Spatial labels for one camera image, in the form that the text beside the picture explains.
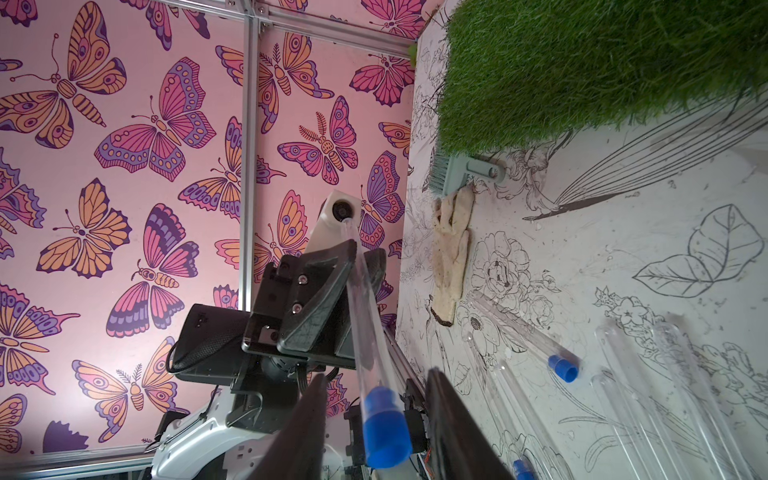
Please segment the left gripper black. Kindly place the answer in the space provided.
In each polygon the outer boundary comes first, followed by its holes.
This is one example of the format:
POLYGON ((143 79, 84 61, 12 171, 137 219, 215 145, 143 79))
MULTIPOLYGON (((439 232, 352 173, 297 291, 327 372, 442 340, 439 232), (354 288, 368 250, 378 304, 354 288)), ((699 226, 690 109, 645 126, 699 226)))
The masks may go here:
MULTIPOLYGON (((247 354, 283 357, 299 362, 353 369, 355 337, 360 320, 371 320, 371 294, 354 289, 352 303, 347 279, 357 245, 345 240, 326 250, 285 255, 267 266, 241 348, 247 354)), ((378 292, 387 255, 382 248, 364 254, 368 283, 378 292)))

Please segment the test tube blue stopper three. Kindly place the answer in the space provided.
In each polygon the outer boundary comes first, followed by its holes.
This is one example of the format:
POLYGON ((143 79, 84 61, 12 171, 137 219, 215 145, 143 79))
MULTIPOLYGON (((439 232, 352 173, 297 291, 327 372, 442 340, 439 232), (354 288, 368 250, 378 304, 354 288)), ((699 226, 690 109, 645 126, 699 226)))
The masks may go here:
POLYGON ((355 368, 360 387, 360 407, 366 464, 376 471, 388 471, 406 462, 413 453, 404 414, 404 405, 396 391, 393 362, 387 349, 375 294, 369 287, 364 248, 354 221, 346 219, 343 232, 357 245, 354 266, 347 279, 350 301, 354 289, 361 286, 370 293, 371 320, 360 320, 353 328, 355 368))

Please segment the test tube blue stopper two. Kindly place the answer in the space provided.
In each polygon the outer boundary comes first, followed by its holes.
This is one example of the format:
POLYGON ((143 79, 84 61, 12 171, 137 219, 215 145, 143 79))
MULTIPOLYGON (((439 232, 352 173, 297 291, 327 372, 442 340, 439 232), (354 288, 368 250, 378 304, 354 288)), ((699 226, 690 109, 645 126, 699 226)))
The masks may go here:
POLYGON ((614 325, 598 326, 594 336, 604 366, 592 386, 616 420, 614 430, 622 437, 633 476, 709 479, 710 464, 666 368, 650 368, 614 325))

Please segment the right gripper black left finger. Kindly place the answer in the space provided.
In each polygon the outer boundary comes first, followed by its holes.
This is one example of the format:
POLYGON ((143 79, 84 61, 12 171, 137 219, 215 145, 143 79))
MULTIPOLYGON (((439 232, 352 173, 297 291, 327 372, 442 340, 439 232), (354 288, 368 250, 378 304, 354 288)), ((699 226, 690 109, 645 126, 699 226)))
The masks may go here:
POLYGON ((324 374, 318 374, 248 479, 319 479, 326 407, 327 379, 324 374))

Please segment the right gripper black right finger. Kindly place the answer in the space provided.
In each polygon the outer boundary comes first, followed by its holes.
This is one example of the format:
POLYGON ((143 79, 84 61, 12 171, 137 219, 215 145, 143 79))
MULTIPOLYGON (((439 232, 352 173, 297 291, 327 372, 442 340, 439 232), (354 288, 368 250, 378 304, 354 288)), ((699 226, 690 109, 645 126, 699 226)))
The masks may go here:
POLYGON ((436 479, 513 479, 438 368, 428 372, 426 410, 436 479))

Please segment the clear test tube one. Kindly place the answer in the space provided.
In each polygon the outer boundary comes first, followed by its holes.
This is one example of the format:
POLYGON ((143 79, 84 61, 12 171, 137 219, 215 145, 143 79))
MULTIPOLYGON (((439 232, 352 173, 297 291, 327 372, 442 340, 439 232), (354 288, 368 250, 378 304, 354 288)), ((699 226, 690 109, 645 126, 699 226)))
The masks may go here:
POLYGON ((693 430, 716 479, 754 479, 733 430, 698 364, 690 342, 674 324, 652 327, 654 342, 682 399, 693 430))

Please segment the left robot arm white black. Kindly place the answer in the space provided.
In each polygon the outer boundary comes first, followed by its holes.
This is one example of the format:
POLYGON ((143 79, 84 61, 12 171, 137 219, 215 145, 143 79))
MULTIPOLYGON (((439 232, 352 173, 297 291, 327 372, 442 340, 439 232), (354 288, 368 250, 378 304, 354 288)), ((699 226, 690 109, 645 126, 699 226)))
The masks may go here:
POLYGON ((249 312, 197 304, 164 371, 214 390, 198 412, 166 414, 150 479, 364 479, 379 437, 360 394, 338 420, 331 382, 354 365, 346 280, 353 245, 270 263, 249 312))

